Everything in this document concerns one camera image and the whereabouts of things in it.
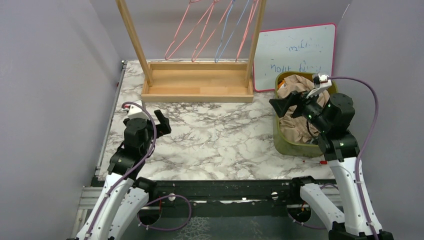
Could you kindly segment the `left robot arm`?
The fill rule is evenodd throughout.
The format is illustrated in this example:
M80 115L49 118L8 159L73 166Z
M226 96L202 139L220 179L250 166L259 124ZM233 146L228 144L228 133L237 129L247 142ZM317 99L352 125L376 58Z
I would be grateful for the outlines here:
M156 182L138 176L157 138L172 131L160 110L154 114L158 124L144 110L129 110L124 139L110 158L102 191L76 240L119 240L138 211L157 200Z

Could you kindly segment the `orange shorts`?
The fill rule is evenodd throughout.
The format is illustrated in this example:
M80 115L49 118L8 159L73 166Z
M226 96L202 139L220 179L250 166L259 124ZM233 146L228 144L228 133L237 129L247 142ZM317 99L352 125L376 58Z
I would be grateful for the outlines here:
M285 86L286 86L286 83L284 81L282 81L278 84L277 89L279 90L280 88L285 87Z

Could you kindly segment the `pink hanger of black shorts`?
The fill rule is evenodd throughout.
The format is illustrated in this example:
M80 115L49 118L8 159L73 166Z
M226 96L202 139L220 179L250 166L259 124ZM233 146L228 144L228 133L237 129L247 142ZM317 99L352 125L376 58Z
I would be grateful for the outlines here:
M198 42L194 48L194 51L191 55L191 62L194 63L198 57L200 56L200 54L202 53L202 51L204 50L204 48L206 47L206 45L209 43L209 41L211 40L212 36L215 34L216 30L218 29L218 27L220 26L221 22L223 21L225 15L227 13L230 12L230 9L233 7L234 5L234 1L230 0L228 2L228 6L226 7L224 13L222 14L220 20L218 21L218 23L213 27L213 30L211 30L210 32L206 32L206 30L211 26L210 23L210 19L212 16L212 13L214 12L215 6L220 2L220 0L213 0L211 5L209 6L209 8L206 10L206 20L205 23L203 25L202 31L200 33Z

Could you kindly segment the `pink wire hanger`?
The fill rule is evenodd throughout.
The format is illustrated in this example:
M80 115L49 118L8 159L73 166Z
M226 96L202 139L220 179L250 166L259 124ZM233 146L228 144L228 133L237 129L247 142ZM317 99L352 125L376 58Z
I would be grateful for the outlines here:
M243 37L242 37L241 42L240 42L240 45L239 45L238 52L237 52L237 55L236 55L236 58L235 58L235 62L238 62L238 60L239 60L239 57L240 57L240 54L241 54L242 49L244 47L244 44L245 44L245 41L246 41L246 38L247 38L247 35L248 35L248 32L249 32L250 26L251 26L251 24L253 22L253 18L255 16L255 13L256 13L256 9L258 7L258 4L259 4L259 1L258 0L253 0L252 1L252 5L251 5L251 8L250 8L249 16L248 16L248 19L247 19L247 22L246 22L245 30L244 30Z

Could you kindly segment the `olive green plastic bin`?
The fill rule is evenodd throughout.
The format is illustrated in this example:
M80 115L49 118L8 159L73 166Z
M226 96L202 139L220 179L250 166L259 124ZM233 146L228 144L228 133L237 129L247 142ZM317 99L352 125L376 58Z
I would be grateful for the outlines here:
M284 78L290 76L290 75L300 75L302 77L305 77L313 82L313 74L309 72L296 72L296 71L286 71L281 74L279 74L275 80L274 84L274 98L279 98L277 91L278 91L278 84L281 83ZM332 83L332 86L322 92L318 96L318 104L322 106L322 108L325 108L326 103L329 101L331 94L337 93L337 87L334 83ZM302 97L306 97L309 93L309 91L303 91ZM295 143L291 142L286 139L286 137L283 135L283 133L280 130L280 121L276 113L274 114L274 120L273 120L273 142L276 150L283 154L283 155L290 155L290 156L297 156L297 157L308 157L308 158L315 158L320 157L323 155L322 151L320 150L320 147L318 146L318 136L313 138L312 141L308 144L306 143Z

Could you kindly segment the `beige shorts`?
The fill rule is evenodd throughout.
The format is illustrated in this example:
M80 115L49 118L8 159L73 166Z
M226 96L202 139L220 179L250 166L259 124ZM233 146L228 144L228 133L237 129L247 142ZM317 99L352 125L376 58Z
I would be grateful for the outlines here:
M314 83L298 74L292 74L283 79L285 87L277 90L279 98L285 98L292 91L309 92L314 88ZM312 124L307 126L307 120L303 117L291 118L291 114L296 106L289 108L285 116L279 118L279 126L285 138L294 143L309 144L313 138L316 138L319 131Z

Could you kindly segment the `blue wire hanger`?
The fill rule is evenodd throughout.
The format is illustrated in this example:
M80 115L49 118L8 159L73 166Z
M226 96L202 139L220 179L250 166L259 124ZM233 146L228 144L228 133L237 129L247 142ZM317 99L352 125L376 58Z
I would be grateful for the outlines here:
M243 19L246 18L245 25L247 23L253 0L242 0L241 2L243 3L242 6L239 3L239 0L234 0L233 7L229 10L229 13L227 13L223 19L219 43L213 58L215 63L219 63L222 60L224 53L232 42L237 29L243 22ZM236 7L241 7L241 12L236 16L235 22L230 23L230 18L235 16L234 10Z

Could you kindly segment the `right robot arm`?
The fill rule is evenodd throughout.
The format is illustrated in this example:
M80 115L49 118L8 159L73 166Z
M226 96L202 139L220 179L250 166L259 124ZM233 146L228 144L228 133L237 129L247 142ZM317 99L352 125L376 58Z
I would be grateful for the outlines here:
M308 98L307 94L292 91L269 103L278 117L294 106L292 118L304 117L318 130L318 146L334 175L343 209L329 200L311 176L292 180L289 199L309 204L324 223L330 240L392 240L393 234L383 229L372 208L362 175L360 148L348 129L355 115L353 100L343 93L333 93L320 106L316 96Z

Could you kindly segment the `pink framed whiteboard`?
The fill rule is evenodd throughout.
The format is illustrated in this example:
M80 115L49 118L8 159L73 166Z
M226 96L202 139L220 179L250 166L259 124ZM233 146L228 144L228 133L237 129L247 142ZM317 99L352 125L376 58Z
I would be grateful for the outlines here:
M331 75L336 31L334 23L261 31L252 68L254 90L274 90L284 72Z

